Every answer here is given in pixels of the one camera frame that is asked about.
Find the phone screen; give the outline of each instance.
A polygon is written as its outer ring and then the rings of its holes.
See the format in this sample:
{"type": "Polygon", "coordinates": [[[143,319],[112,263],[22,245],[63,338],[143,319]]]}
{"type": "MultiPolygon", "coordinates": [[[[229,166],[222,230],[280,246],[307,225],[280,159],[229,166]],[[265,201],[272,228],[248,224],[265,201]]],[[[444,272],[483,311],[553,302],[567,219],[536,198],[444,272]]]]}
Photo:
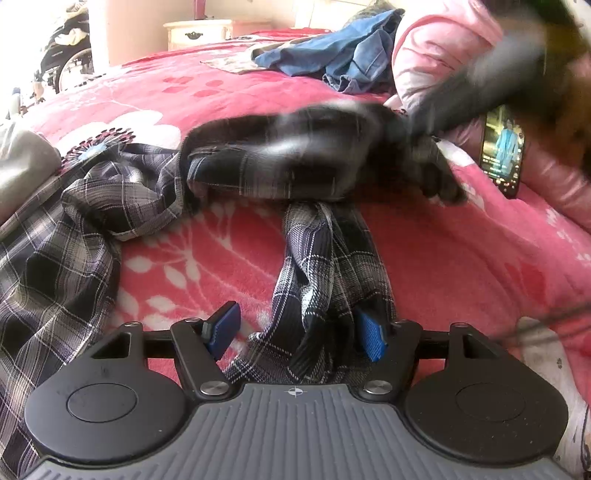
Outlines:
{"type": "Polygon", "coordinates": [[[517,196],[524,148],[523,130],[506,106],[486,114],[480,167],[507,198],[517,196]]]}

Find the bed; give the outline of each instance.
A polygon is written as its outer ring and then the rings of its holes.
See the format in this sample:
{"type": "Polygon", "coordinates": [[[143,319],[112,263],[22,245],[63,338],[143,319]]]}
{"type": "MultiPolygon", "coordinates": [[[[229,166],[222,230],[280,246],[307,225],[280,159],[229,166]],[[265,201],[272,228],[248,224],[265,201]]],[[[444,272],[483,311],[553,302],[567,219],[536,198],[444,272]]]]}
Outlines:
{"type": "MultiPolygon", "coordinates": [[[[318,27],[310,17],[299,25],[318,27]]],[[[259,32],[157,54],[111,70],[35,108],[27,117],[62,153],[104,129],[130,128],[137,142],[176,147],[196,125],[227,116],[279,112],[338,98],[311,78],[277,72],[233,74],[202,60],[246,50],[261,40],[287,40],[324,29],[259,32]]],[[[366,95],[383,102],[384,97],[366,95]]],[[[400,317],[426,329],[469,322],[485,334],[513,328],[521,316],[591,297],[591,235],[529,190],[506,200],[469,157],[442,146],[468,202],[393,195],[360,210],[387,269],[400,317]]],[[[166,329],[187,317],[207,317],[227,300],[242,309],[243,326],[220,365],[269,319],[284,258],[281,217],[267,205],[221,200],[166,231],[122,245],[118,302],[111,327],[137,320],[166,329]]],[[[591,333],[569,340],[576,385],[591,400],[591,333]]],[[[171,378],[171,362],[150,367],[171,378]]],[[[420,375],[441,368],[425,362],[420,375]]]]}

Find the drawer handle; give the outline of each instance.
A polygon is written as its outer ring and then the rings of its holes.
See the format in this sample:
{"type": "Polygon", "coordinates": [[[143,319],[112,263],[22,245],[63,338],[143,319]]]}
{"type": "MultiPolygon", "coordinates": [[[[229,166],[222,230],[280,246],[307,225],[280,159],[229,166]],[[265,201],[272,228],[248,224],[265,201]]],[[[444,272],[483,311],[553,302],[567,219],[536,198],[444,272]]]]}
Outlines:
{"type": "Polygon", "coordinates": [[[203,34],[199,32],[189,32],[185,33],[185,35],[188,36],[189,40],[197,40],[199,37],[203,36],[203,34]]]}

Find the gray cloth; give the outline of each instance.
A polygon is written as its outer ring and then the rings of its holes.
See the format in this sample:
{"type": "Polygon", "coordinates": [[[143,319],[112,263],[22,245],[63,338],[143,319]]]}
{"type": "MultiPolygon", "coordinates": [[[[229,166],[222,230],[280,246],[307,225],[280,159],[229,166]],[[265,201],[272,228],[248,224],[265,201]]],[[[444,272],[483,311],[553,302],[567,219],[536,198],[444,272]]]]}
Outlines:
{"type": "Polygon", "coordinates": [[[4,223],[61,166],[44,138],[17,122],[0,126],[0,223],[4,223]]]}

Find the gray textured base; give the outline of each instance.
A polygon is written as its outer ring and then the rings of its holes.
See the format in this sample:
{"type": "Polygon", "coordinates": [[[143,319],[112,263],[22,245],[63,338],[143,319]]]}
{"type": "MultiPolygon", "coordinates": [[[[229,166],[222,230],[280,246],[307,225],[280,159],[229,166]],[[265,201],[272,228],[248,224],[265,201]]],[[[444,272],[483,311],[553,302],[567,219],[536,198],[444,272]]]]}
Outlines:
{"type": "Polygon", "coordinates": [[[345,385],[249,384],[197,409],[186,430],[148,459],[77,470],[45,460],[26,480],[569,480],[550,459],[509,469],[437,456],[396,411],[345,385]]]}

